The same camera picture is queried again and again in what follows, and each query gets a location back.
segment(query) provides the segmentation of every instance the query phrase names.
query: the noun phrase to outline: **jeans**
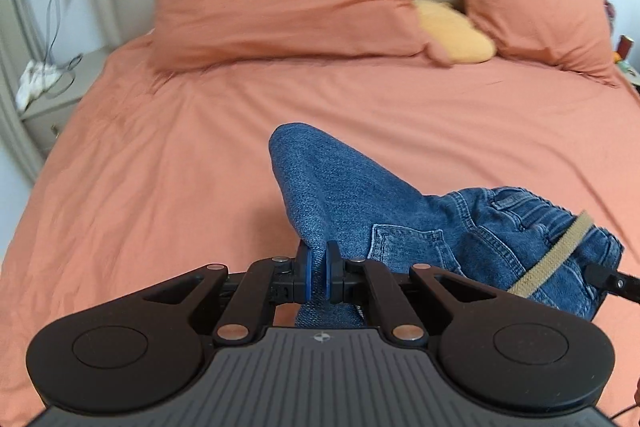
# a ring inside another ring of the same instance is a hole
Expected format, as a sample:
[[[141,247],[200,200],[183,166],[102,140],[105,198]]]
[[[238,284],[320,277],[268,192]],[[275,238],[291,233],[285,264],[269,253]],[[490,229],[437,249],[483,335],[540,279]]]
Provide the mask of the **jeans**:
[[[354,306],[326,301],[322,266],[329,240],[338,242],[346,259],[375,259],[398,273],[427,263],[507,290],[575,219],[524,188],[464,188],[423,196],[306,124],[277,128],[269,147],[287,216],[312,252],[312,299],[298,314],[299,327],[364,325]],[[605,295],[587,284],[582,272],[591,263],[617,268],[622,251],[611,233],[591,227],[530,299],[592,319]]]

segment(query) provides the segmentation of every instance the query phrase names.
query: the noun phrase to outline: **white cloth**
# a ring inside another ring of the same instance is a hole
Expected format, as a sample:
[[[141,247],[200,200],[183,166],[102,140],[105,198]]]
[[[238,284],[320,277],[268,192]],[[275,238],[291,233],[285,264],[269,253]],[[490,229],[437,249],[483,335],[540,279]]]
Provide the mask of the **white cloth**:
[[[62,74],[63,72],[55,66],[30,60],[20,77],[20,87],[15,95],[18,113],[24,113],[33,100],[59,81]]]

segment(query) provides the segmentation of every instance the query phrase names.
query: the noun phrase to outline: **black cable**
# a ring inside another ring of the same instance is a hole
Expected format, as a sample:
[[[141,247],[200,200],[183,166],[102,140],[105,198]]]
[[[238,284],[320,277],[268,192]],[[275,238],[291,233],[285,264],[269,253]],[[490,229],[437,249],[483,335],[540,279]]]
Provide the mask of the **black cable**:
[[[45,65],[47,64],[47,60],[49,60],[49,55],[53,50],[53,44],[55,44],[56,39],[58,38],[58,33],[60,32],[60,25],[62,23],[61,14],[60,14],[60,0],[55,0],[56,1],[56,17],[57,17],[56,35],[55,37],[53,37],[53,42],[51,43],[51,45],[49,45],[49,31],[50,31],[50,24],[51,24],[51,3],[53,3],[53,1],[54,0],[49,0],[49,4],[47,4],[47,32],[46,32],[46,44],[45,44],[46,51],[45,51],[44,60],[43,60],[43,63]]]
[[[63,87],[63,89],[52,93],[50,90],[47,91],[44,96],[45,98],[48,98],[49,100],[52,100],[58,96],[60,96],[62,93],[64,93],[67,89],[69,89],[69,87],[74,85],[74,82],[76,81],[76,72],[74,71],[74,69],[76,68],[76,66],[78,66],[78,64],[80,64],[80,62],[82,62],[82,57],[84,57],[84,55],[79,54],[76,55],[76,57],[72,58],[69,63],[66,65],[65,70],[62,72],[62,74],[60,75],[59,79],[56,80],[56,83],[59,82],[63,76],[65,76],[65,73],[69,73],[69,75],[71,76],[71,82],[69,82],[65,87]]]
[[[617,413],[615,413],[615,415],[611,416],[609,419],[610,420],[615,420],[616,418],[618,418],[619,416],[622,416],[623,414],[628,413],[629,411],[632,411],[633,409],[635,409],[636,407],[640,407],[637,403],[630,405],[629,407],[625,407],[622,411],[619,411]]]

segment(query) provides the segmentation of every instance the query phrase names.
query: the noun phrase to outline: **nightstand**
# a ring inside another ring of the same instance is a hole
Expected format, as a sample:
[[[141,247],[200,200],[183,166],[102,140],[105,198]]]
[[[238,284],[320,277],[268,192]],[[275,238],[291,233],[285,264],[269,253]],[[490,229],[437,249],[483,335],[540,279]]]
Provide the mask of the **nightstand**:
[[[638,73],[634,68],[629,67],[629,70],[620,69],[620,72],[625,75],[625,78],[628,80],[629,84],[636,88],[638,94],[640,94],[640,73]]]
[[[84,55],[74,70],[74,83],[65,92],[55,98],[47,98],[47,94],[43,94],[21,115],[22,123],[43,156],[49,155],[76,105],[102,73],[109,53],[110,51],[104,48]],[[59,92],[70,81],[71,77],[66,74],[49,93]]]

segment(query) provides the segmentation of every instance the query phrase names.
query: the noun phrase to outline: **orange bed sheet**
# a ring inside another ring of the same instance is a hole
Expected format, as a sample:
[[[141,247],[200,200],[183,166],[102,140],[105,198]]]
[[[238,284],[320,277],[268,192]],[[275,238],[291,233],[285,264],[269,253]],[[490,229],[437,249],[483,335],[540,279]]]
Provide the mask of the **orange bed sheet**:
[[[150,39],[108,60],[38,179],[0,276],[0,425],[42,409],[24,365],[47,323],[207,263],[293,255],[268,139],[312,124],[425,194],[516,185],[587,209],[640,275],[640,99],[501,58],[450,70],[412,59],[239,62],[158,75]],[[633,403],[640,307],[596,319],[616,348],[600,401]],[[621,418],[636,425],[638,414]]]

